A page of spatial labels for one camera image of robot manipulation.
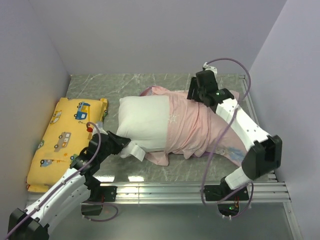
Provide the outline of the white pillow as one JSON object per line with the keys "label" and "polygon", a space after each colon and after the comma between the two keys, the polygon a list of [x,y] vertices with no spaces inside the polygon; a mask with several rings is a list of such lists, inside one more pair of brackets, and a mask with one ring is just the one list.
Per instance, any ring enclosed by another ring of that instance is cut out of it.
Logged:
{"label": "white pillow", "polygon": [[127,96],[119,100],[116,134],[131,142],[120,152],[143,161],[147,153],[165,150],[170,116],[166,95]]}

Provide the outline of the purple princess print pillowcase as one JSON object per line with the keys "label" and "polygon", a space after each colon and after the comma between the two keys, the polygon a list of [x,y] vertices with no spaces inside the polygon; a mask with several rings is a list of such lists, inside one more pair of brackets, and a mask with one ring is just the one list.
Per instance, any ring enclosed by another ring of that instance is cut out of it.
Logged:
{"label": "purple princess print pillowcase", "polygon": [[141,96],[166,96],[169,117],[165,148],[146,153],[145,158],[159,166],[168,166],[169,154],[183,155],[185,159],[215,153],[240,166],[247,150],[227,123],[204,104],[188,100],[187,91],[170,91],[152,86]]}

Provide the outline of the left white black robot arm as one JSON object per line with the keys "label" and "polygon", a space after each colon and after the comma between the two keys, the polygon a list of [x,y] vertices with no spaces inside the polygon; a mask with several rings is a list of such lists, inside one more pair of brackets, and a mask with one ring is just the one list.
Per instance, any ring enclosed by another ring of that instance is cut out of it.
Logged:
{"label": "left white black robot arm", "polygon": [[110,131],[97,132],[87,147],[71,162],[63,176],[26,209],[9,216],[6,240],[48,240],[55,226],[81,203],[96,201],[100,181],[94,174],[110,155],[119,154],[131,140]]}

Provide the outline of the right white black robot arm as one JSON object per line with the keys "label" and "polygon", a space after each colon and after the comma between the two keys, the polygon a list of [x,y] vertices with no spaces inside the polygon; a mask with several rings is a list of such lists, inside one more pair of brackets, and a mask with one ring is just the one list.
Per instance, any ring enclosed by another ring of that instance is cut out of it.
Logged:
{"label": "right white black robot arm", "polygon": [[283,141],[260,128],[240,107],[235,96],[218,87],[212,70],[197,72],[191,79],[187,99],[209,107],[227,123],[239,137],[247,151],[240,167],[227,175],[219,185],[219,194],[233,199],[248,183],[281,166]]}

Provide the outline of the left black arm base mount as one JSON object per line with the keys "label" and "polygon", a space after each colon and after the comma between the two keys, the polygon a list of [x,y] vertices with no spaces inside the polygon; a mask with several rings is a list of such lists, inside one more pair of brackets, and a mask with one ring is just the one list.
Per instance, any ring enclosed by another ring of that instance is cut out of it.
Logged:
{"label": "left black arm base mount", "polygon": [[[118,213],[119,208],[113,203],[116,200],[117,186],[99,186],[90,193],[90,197],[81,205],[82,216],[93,222],[107,222],[114,219]],[[111,207],[115,210],[113,216],[107,219],[93,219],[92,217],[100,216],[103,213],[103,208]]]}

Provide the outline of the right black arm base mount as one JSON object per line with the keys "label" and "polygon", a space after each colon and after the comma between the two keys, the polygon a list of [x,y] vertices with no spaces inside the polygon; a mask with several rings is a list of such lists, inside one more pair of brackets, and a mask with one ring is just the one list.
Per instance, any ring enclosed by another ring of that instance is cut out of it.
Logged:
{"label": "right black arm base mount", "polygon": [[249,191],[247,186],[230,190],[222,185],[205,185],[201,193],[205,204],[216,202],[219,215],[229,220],[243,214],[251,206],[253,199],[253,189]]}

